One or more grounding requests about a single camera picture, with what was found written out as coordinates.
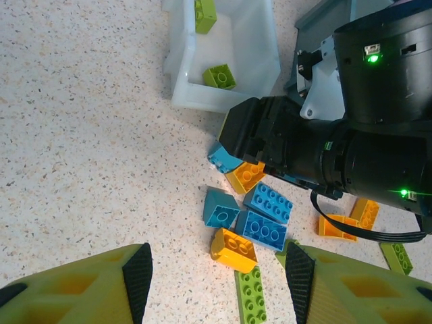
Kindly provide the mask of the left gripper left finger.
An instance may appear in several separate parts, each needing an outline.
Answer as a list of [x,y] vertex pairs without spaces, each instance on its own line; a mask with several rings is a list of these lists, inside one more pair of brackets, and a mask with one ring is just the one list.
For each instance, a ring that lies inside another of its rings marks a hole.
[[153,260],[131,244],[0,288],[0,324],[142,324]]

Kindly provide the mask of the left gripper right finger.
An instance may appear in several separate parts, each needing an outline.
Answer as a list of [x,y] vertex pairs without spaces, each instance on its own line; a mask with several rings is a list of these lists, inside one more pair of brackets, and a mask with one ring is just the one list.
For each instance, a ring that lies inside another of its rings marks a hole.
[[432,324],[432,283],[289,242],[296,324]]

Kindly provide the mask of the blue sloped lego brick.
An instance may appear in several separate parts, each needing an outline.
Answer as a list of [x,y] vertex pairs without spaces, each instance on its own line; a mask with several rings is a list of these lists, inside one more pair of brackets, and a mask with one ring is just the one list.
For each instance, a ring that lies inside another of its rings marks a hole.
[[243,161],[239,158],[231,156],[221,145],[220,142],[216,142],[207,155],[209,162],[216,167],[220,173],[229,173],[243,164]]
[[231,194],[208,189],[202,214],[207,227],[229,229],[239,213],[240,207]]

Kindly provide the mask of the small green lego brick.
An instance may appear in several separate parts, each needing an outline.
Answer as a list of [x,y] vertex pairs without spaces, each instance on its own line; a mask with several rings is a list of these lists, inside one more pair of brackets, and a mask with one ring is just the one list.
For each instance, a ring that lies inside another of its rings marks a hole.
[[206,86],[223,90],[232,90],[236,87],[236,79],[229,65],[217,65],[206,69],[202,74]]

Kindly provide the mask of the orange rounded printed lego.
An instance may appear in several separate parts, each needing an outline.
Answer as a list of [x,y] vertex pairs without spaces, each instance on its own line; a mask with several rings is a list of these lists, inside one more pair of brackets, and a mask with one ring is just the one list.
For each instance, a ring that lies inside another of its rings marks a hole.
[[[346,217],[346,216],[342,216],[342,215],[335,215],[335,214],[330,214],[327,216],[336,220],[336,221],[339,221],[343,224],[358,227],[358,221],[356,219],[351,218],[351,217]],[[320,236],[327,237],[327,238],[337,238],[337,239],[350,241],[350,242],[356,242],[357,241],[356,236],[353,236],[351,234],[347,234],[347,233],[343,232],[342,230],[336,228],[335,226],[330,224],[330,222],[328,222],[328,220],[326,220],[326,218],[324,218],[324,216],[322,216],[322,215],[319,216],[318,234]]]

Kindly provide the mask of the white plastic bin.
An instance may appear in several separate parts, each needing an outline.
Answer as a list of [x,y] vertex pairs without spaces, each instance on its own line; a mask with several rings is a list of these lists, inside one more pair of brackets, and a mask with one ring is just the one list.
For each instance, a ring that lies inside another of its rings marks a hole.
[[[163,71],[175,107],[225,113],[251,97],[270,94],[281,71],[271,0],[214,0],[217,21],[195,31],[194,0],[162,0],[169,14],[169,54]],[[206,86],[203,72],[228,64],[236,87]]]

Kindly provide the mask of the orange curved lego brick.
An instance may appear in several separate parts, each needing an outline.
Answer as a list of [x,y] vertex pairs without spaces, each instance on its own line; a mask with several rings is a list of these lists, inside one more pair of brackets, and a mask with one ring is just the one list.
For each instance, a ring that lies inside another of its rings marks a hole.
[[211,258],[241,273],[249,273],[257,265],[254,245],[228,229],[216,231],[211,243]]

